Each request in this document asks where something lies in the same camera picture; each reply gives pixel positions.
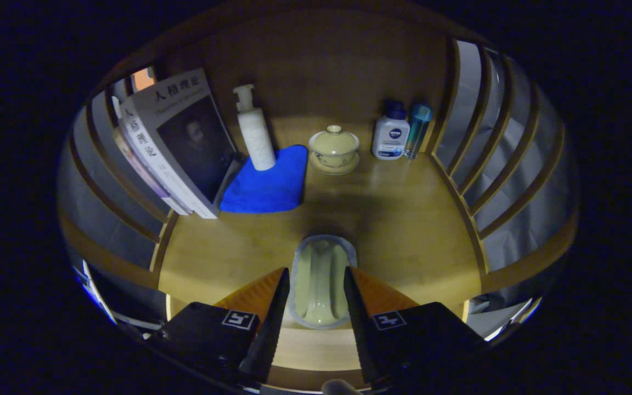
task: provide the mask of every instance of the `white plastic bottle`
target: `white plastic bottle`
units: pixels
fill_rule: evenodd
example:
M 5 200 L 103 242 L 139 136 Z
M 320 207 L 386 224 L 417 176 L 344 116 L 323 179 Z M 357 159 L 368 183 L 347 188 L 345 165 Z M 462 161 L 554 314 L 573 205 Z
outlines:
M 389 102 L 384 116 L 374 127 L 372 155 L 382 160 L 399 159 L 404 152 L 410 129 L 409 123 L 406 122 L 404 103 Z
M 248 148 L 248 154 L 253 160 L 255 170 L 268 170 L 274 166 L 274 150 L 268 135 L 265 115 L 260 108 L 253 107 L 253 92 L 255 86 L 250 83 L 233 89 L 238 94 L 238 125 L 243 133 L 243 140 Z

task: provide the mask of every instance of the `white pump bottle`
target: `white pump bottle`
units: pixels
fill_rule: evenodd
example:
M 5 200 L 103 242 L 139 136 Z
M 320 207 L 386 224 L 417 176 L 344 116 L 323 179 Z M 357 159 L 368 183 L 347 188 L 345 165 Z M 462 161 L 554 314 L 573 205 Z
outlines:
M 233 89 L 238 94 L 238 125 L 255 170 L 268 170 L 275 163 L 274 150 L 268 135 L 263 110 L 253 107 L 255 86 L 250 83 Z

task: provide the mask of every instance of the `blue microfiber cloth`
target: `blue microfiber cloth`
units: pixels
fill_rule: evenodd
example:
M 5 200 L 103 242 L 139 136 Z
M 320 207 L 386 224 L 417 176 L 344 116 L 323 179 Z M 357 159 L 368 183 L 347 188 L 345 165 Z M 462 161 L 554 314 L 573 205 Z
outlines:
M 225 212 L 266 213 L 293 210 L 304 190 L 308 149 L 292 145 L 275 153 L 276 163 L 269 170 L 255 170 L 253 160 L 241 168 L 226 189 L 221 210 Z

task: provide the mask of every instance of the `saucer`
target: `saucer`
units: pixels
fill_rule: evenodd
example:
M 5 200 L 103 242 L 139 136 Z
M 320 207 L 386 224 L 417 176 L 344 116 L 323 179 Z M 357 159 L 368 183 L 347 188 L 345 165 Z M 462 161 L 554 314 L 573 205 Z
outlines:
M 309 163 L 311 163 L 311 166 L 316 168 L 316 170 L 318 170 L 321 173 L 328 174 L 331 176 L 340 176 L 342 174 L 350 173 L 352 170 L 354 170 L 354 168 L 358 167 L 359 154 L 355 153 L 353 160 L 347 165 L 344 165 L 343 167 L 328 167 L 324 165 L 323 163 L 319 162 L 318 158 L 316 158 L 316 153 L 311 152 L 311 154 L 309 155 Z

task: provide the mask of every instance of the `dark background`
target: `dark background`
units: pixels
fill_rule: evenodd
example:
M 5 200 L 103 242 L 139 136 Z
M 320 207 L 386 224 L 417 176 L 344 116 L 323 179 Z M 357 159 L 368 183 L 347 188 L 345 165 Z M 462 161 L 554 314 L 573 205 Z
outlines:
M 539 82 L 582 173 L 564 275 L 516 335 L 449 382 L 465 392 L 632 392 L 632 2 L 428 4 Z M 0 3 L 0 393 L 209 392 L 88 300 L 66 261 L 53 194 L 64 132 L 91 88 L 209 5 Z

